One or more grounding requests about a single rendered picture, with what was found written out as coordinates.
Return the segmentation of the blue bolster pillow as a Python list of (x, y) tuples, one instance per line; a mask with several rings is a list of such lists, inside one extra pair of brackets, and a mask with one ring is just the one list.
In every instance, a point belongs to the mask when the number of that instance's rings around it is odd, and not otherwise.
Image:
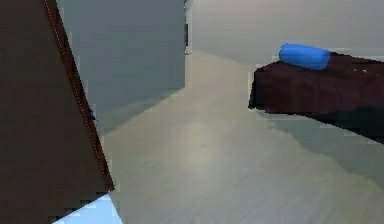
[(312, 70), (323, 70), (330, 60), (331, 53), (328, 50), (286, 43), (281, 46), (279, 59), (287, 64)]

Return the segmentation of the dark maroon bed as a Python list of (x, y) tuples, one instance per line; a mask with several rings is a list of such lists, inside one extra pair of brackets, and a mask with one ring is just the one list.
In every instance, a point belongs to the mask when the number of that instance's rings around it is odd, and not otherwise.
[(305, 116), (384, 145), (384, 61), (333, 52), (321, 71), (267, 64), (253, 74), (248, 108)]

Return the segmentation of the dark brown room door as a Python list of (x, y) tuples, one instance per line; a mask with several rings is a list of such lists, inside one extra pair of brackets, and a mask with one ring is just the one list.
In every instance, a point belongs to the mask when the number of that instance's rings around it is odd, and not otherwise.
[(55, 0), (0, 0), (0, 224), (53, 224), (114, 188)]

